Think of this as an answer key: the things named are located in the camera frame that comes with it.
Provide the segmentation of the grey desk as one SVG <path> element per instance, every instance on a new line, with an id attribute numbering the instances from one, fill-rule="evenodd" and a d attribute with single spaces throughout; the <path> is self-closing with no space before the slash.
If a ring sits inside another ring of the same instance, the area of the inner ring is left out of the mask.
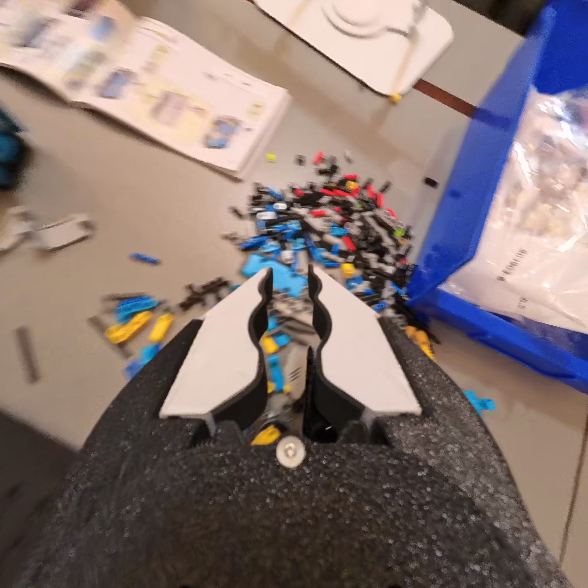
<path id="1" fill-rule="evenodd" d="M 247 1 L 129 1 L 255 77 L 282 86 L 291 106 L 247 180 L 233 182 L 97 114 L 67 107 L 27 77 L 1 73 L 1 103 L 27 130 L 33 161 L 15 197 L 42 224 L 71 213 L 92 238 L 43 256 L 25 243 L 1 258 L 1 411 L 79 449 L 125 382 L 126 360 L 88 319 L 115 293 L 179 300 L 186 284 L 236 279 L 239 256 L 223 232 L 242 225 L 251 182 L 307 178 L 295 155 L 348 150 L 357 173 L 392 181 L 387 204 L 427 231 L 476 106 L 520 37 L 452 1 L 431 6 L 455 41 L 425 83 L 397 106 L 368 91 Z M 269 164 L 266 153 L 275 153 Z M 129 258 L 161 259 L 149 266 Z M 40 380 L 26 381 L 15 329 L 29 329 Z"/>

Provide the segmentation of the black perforated pad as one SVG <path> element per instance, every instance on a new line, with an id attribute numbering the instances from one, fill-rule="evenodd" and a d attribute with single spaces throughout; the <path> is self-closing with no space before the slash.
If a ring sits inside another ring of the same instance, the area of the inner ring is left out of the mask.
<path id="1" fill-rule="evenodd" d="M 1 587 L 12 587 L 38 547 L 77 452 L 1 414 Z"/>

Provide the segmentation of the pile of small toy bricks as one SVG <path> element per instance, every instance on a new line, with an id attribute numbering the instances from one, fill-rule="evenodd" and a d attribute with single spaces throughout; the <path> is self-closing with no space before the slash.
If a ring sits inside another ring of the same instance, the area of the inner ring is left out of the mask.
<path id="1" fill-rule="evenodd" d="M 269 270 L 273 279 L 274 300 L 267 300 L 266 330 L 260 335 L 269 375 L 268 396 L 288 397 L 288 410 L 303 414 L 295 419 L 308 439 L 334 443 L 350 422 L 387 415 L 425 415 L 424 404 L 417 402 L 416 384 L 403 371 L 403 357 L 381 346 L 368 352 L 359 346 L 360 337 L 371 332 L 371 325 L 382 326 L 386 318 L 394 331 L 404 329 L 431 360 L 429 329 L 408 307 L 401 288 L 413 267 L 406 255 L 412 246 L 411 227 L 398 222 L 393 210 L 383 209 L 383 193 L 373 190 L 371 179 L 363 187 L 356 175 L 328 179 L 321 185 L 290 185 L 290 195 L 257 184 L 250 196 L 247 212 L 256 220 L 256 235 L 233 240 L 241 251 L 249 252 L 241 268 L 250 279 Z M 328 345 L 332 328 L 317 316 L 315 294 L 324 282 L 309 284 L 307 270 L 301 270 L 300 252 L 305 251 L 317 277 L 318 267 L 340 268 L 345 288 L 358 301 L 351 305 L 354 318 L 369 320 L 355 326 L 346 313 L 345 324 L 337 323 L 333 341 L 353 342 L 356 360 L 346 356 L 346 367 L 364 368 L 344 374 L 337 362 L 342 352 Z"/>

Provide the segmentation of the blue plastic bin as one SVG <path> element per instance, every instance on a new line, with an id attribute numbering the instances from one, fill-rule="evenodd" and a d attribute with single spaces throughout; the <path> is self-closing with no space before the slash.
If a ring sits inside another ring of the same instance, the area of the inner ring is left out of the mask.
<path id="1" fill-rule="evenodd" d="M 408 285 L 410 305 L 527 368 L 587 393 L 587 361 L 441 289 L 476 253 L 532 88 L 587 84 L 587 1 L 550 1 L 473 114 Z"/>

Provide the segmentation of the white desk stand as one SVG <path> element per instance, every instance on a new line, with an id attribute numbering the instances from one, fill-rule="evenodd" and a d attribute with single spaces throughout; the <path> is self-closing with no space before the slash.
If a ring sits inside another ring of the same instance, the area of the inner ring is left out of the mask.
<path id="1" fill-rule="evenodd" d="M 375 92 L 399 102 L 454 40 L 429 1 L 254 1 Z"/>

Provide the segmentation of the brick instruction booklet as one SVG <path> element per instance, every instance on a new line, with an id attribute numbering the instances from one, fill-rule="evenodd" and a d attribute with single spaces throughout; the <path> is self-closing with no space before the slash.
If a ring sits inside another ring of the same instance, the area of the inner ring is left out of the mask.
<path id="1" fill-rule="evenodd" d="M 238 179 L 290 104 L 286 89 L 118 1 L 1 1 L 1 67 Z"/>

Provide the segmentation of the grey blue toy brick assembly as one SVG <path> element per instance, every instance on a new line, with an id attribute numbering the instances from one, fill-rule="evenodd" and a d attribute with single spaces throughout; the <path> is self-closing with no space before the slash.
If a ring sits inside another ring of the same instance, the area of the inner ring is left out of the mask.
<path id="1" fill-rule="evenodd" d="M 12 192 L 21 184 L 31 162 L 31 148 L 24 139 L 25 128 L 1 108 L 1 191 Z"/>

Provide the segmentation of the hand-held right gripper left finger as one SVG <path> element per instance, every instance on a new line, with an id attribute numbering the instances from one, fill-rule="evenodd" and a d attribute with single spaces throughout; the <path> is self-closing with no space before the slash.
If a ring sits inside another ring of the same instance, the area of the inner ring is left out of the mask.
<path id="1" fill-rule="evenodd" d="M 209 430 L 224 421 L 241 430 L 254 424 L 268 396 L 260 340 L 272 295 L 273 271 L 261 269 L 204 315 L 163 402 L 162 419 L 198 419 Z"/>

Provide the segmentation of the clear plastic bags of bricks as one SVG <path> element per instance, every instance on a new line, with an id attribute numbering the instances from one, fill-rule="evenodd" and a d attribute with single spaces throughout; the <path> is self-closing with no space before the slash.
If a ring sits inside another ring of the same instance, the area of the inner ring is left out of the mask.
<path id="1" fill-rule="evenodd" d="M 587 87 L 531 90 L 474 258 L 441 289 L 587 334 Z"/>

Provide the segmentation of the black toy brick axle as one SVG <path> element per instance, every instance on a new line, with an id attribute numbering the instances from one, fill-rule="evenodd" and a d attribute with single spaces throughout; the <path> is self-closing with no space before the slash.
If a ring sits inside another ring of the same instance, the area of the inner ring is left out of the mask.
<path id="1" fill-rule="evenodd" d="M 40 369 L 29 329 L 25 326 L 16 328 L 15 338 L 26 381 L 33 385 L 40 380 Z"/>

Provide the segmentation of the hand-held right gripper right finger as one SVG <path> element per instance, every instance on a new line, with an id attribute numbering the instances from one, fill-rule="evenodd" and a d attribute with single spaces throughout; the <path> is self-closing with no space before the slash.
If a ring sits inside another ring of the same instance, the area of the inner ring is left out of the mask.
<path id="1" fill-rule="evenodd" d="M 313 398 L 338 434 L 351 422 L 422 416 L 419 402 L 378 314 L 321 268 L 308 268 L 315 353 Z"/>

